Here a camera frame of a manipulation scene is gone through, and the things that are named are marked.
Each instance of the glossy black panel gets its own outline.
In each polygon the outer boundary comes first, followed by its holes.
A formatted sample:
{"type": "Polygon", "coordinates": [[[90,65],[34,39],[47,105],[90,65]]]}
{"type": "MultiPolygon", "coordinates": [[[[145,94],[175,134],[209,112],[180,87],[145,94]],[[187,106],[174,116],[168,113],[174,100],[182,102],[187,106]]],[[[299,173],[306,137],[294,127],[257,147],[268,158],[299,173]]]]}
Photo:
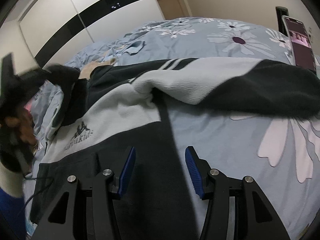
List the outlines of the glossy black panel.
{"type": "Polygon", "coordinates": [[[58,52],[68,41],[76,36],[84,26],[78,15],[71,18],[63,25],[41,48],[35,56],[35,59],[40,67],[43,67],[54,54],[58,52]]]}
{"type": "Polygon", "coordinates": [[[136,1],[139,0],[100,0],[82,11],[80,17],[88,27],[109,13],[136,1]]]}

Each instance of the bed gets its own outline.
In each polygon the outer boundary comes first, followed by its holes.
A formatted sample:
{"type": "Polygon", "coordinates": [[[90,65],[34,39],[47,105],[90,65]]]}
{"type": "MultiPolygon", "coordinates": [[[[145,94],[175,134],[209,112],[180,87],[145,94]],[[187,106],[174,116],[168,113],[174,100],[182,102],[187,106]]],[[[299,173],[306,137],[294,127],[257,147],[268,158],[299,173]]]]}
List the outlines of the bed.
{"type": "MultiPolygon", "coordinates": [[[[99,65],[119,67],[180,59],[173,63],[177,66],[183,59],[207,57],[269,59],[289,64],[285,55],[289,48],[286,36],[263,26],[190,17],[150,22],[117,41],[96,42],[65,65],[92,70],[99,65]]],[[[46,82],[33,99],[31,114],[39,147],[29,178],[36,177],[39,164],[50,158],[46,151],[57,130],[52,126],[52,117],[62,98],[60,88],[46,82]]],[[[279,214],[290,238],[303,235],[320,207],[320,115],[302,121],[208,111],[169,96],[164,101],[199,232],[207,202],[194,193],[184,165],[184,152],[189,145],[228,177],[252,176],[279,214]]],[[[26,200],[35,192],[35,186],[34,180],[24,182],[26,200]]],[[[30,235],[36,228],[30,221],[31,206],[32,201],[26,207],[30,235]]]]}

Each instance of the wire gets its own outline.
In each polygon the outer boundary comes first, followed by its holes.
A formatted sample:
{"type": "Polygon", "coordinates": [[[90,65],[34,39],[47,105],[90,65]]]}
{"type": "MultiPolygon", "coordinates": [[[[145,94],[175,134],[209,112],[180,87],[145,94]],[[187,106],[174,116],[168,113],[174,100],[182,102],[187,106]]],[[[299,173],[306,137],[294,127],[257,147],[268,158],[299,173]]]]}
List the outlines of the wire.
{"type": "Polygon", "coordinates": [[[31,197],[28,198],[28,200],[25,202],[25,204],[23,205],[23,207],[21,208],[21,210],[18,212],[17,217],[19,217],[20,213],[21,213],[23,210],[25,210],[26,206],[29,204],[29,202],[30,202],[36,195],[38,195],[38,194],[44,192],[46,189],[48,189],[48,188],[52,185],[52,183],[53,183],[53,181],[54,181],[54,178],[53,178],[53,177],[26,178],[24,175],[23,175],[23,177],[24,177],[25,180],[51,179],[51,181],[50,181],[50,183],[49,183],[47,186],[45,186],[43,189],[39,190],[39,191],[36,192],[36,193],[33,193],[33,194],[31,195],[31,197]]]}

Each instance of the flower center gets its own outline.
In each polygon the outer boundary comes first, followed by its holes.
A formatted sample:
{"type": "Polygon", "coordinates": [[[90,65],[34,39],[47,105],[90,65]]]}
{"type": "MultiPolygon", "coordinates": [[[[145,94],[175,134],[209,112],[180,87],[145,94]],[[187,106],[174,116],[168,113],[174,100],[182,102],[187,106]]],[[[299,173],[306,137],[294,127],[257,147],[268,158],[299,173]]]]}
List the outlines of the flower center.
{"type": "Polygon", "coordinates": [[[233,37],[232,39],[235,43],[239,43],[242,45],[245,44],[245,41],[243,39],[241,39],[240,37],[233,37]]]}

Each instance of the silver bolt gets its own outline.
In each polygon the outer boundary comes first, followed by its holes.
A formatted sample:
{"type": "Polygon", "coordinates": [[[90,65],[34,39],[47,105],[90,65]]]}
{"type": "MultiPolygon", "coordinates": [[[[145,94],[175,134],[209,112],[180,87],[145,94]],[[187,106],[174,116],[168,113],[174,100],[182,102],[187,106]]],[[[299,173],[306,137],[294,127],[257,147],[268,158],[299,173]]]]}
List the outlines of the silver bolt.
{"type": "Polygon", "coordinates": [[[76,181],[76,176],[75,175],[71,175],[68,177],[68,182],[69,183],[74,183],[76,181]]]}
{"type": "Polygon", "coordinates": [[[104,170],[103,172],[102,172],[102,174],[104,175],[104,176],[108,176],[108,175],[110,175],[112,173],[112,170],[109,170],[109,169],[106,169],[106,170],[104,170]]]}
{"type": "Polygon", "coordinates": [[[253,182],[253,178],[250,177],[250,176],[246,176],[244,179],[245,179],[245,181],[248,182],[248,183],[253,182]]]}
{"type": "Polygon", "coordinates": [[[212,169],[212,170],[210,170],[210,174],[213,176],[217,176],[219,174],[219,171],[216,169],[212,169]]]}

